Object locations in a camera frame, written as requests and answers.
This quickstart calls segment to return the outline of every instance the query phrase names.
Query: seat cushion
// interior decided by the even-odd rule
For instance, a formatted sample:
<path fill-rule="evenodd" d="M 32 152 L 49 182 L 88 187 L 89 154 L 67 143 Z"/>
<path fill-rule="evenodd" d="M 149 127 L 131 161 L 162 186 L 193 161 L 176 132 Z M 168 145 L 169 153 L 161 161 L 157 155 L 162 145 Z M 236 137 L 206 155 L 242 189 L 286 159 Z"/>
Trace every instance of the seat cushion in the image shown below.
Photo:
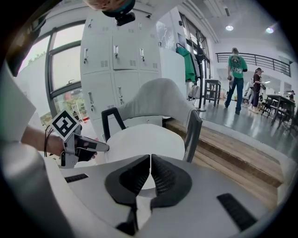
<path fill-rule="evenodd" d="M 184 141 L 176 133 L 153 124 L 141 124 L 119 131 L 108 139 L 106 163 L 142 154 L 158 154 L 182 160 Z"/>

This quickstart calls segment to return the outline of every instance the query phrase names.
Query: black railing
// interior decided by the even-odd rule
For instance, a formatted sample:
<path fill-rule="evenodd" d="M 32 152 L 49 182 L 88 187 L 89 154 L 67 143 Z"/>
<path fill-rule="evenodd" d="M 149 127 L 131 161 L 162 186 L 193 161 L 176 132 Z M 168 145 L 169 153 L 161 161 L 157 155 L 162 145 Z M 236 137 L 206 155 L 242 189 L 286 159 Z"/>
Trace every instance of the black railing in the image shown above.
<path fill-rule="evenodd" d="M 216 53 L 216 55 L 218 63 L 223 63 L 228 62 L 228 58 L 231 55 L 231 53 Z M 282 61 L 258 54 L 239 53 L 239 55 L 243 57 L 247 64 L 256 65 L 260 68 L 269 68 L 284 73 L 289 77 L 291 76 L 290 65 Z"/>

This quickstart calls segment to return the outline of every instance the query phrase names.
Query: window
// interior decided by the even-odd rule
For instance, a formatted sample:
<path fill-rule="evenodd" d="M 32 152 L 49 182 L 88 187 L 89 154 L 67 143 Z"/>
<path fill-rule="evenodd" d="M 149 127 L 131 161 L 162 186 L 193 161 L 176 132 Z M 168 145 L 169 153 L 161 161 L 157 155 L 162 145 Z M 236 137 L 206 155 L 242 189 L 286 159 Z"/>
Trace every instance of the window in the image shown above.
<path fill-rule="evenodd" d="M 46 51 L 49 37 L 34 44 L 28 55 L 23 60 L 15 83 L 25 93 L 31 103 L 36 107 L 36 113 L 41 119 L 42 125 L 49 125 L 52 117 L 47 100 L 45 85 Z"/>
<path fill-rule="evenodd" d="M 80 50 L 77 46 L 52 56 L 53 90 L 81 80 Z"/>
<path fill-rule="evenodd" d="M 54 98 L 54 103 L 58 113 L 66 110 L 78 121 L 83 121 L 88 117 L 81 88 L 57 96 Z"/>
<path fill-rule="evenodd" d="M 82 126 L 81 134 L 83 136 L 91 139 L 97 139 L 97 135 L 92 127 L 91 121 L 88 120 L 88 114 L 81 88 L 76 88 L 55 97 L 54 105 L 57 113 L 66 110 L 80 122 Z"/>
<path fill-rule="evenodd" d="M 46 37 L 39 42 L 35 43 L 30 51 L 28 52 L 26 58 L 23 60 L 19 72 L 21 72 L 25 67 L 27 67 L 29 64 L 31 64 L 33 61 L 38 59 L 39 57 L 46 54 L 47 51 L 47 45 L 50 40 L 50 37 Z"/>
<path fill-rule="evenodd" d="M 82 39 L 84 24 L 66 28 L 64 30 L 58 31 L 55 37 L 54 47 L 58 48 L 68 43 L 72 43 Z"/>
<path fill-rule="evenodd" d="M 184 15 L 180 14 L 181 20 L 183 23 L 183 29 L 185 37 L 188 41 L 192 41 L 194 43 L 194 49 L 197 49 L 197 40 L 199 41 L 200 47 L 203 49 L 204 54 L 207 58 L 209 58 L 209 49 L 207 45 L 207 41 L 205 36 L 201 33 L 201 31 L 196 28 L 194 24 L 191 23 Z"/>

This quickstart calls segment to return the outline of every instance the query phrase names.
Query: green t-shirt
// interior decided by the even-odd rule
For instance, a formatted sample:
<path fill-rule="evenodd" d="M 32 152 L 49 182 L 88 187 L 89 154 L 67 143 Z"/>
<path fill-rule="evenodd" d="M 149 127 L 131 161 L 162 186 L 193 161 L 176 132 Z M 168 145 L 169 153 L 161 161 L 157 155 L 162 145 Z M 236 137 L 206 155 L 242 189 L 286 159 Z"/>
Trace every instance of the green t-shirt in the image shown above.
<path fill-rule="evenodd" d="M 243 70 L 247 70 L 247 65 L 245 60 L 237 54 L 233 54 L 228 59 L 228 64 L 231 66 L 231 71 L 234 78 L 242 79 Z"/>

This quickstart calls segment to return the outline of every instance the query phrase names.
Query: wooden step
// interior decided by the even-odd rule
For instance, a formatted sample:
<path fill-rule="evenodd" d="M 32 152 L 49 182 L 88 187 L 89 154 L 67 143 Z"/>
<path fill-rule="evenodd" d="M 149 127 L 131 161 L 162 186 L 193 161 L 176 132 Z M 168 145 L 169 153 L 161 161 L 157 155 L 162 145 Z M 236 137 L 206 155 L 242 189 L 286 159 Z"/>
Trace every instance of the wooden step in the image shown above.
<path fill-rule="evenodd" d="M 166 128 L 179 134 L 182 138 L 185 138 L 187 133 L 187 129 L 176 120 L 167 121 Z M 241 141 L 203 126 L 198 152 L 209 158 L 212 157 L 211 154 L 216 155 L 221 160 L 241 169 L 237 172 L 246 172 L 259 179 L 258 181 L 275 188 L 283 183 L 281 166 L 276 159 Z"/>
<path fill-rule="evenodd" d="M 216 157 L 216 155 L 213 155 L 210 158 L 202 151 L 197 150 L 192 163 L 221 172 L 262 201 L 271 211 L 276 208 L 278 199 L 277 188 L 257 178 L 253 178 L 249 173 L 242 171 L 224 159 L 218 157 L 216 161 L 213 160 L 214 156 Z"/>

